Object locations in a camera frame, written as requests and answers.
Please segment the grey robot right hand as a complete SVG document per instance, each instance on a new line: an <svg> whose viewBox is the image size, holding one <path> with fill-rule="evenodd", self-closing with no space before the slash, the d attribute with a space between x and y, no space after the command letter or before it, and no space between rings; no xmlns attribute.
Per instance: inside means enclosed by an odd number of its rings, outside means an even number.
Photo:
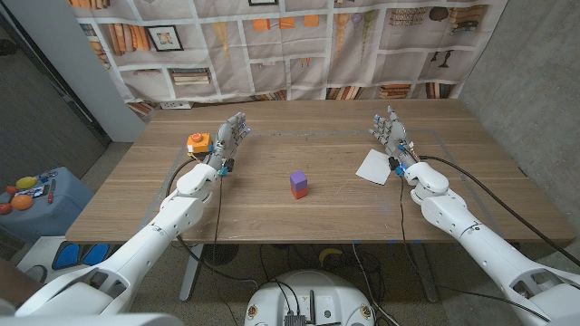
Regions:
<svg viewBox="0 0 580 326"><path fill-rule="evenodd" d="M386 116L379 114L374 116L369 132L384 146L387 156L394 158L402 169L420 161L414 153L414 143L410 140L407 130L392 105L387 107Z"/></svg>

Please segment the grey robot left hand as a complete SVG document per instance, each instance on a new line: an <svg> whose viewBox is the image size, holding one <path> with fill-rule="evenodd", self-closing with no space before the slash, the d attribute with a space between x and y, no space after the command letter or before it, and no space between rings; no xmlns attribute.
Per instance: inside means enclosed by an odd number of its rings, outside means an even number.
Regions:
<svg viewBox="0 0 580 326"><path fill-rule="evenodd" d="M236 155L238 146L248 133L244 112L238 112L227 119L217 132L213 151L208 155L206 164L215 170L222 169L224 163Z"/></svg>

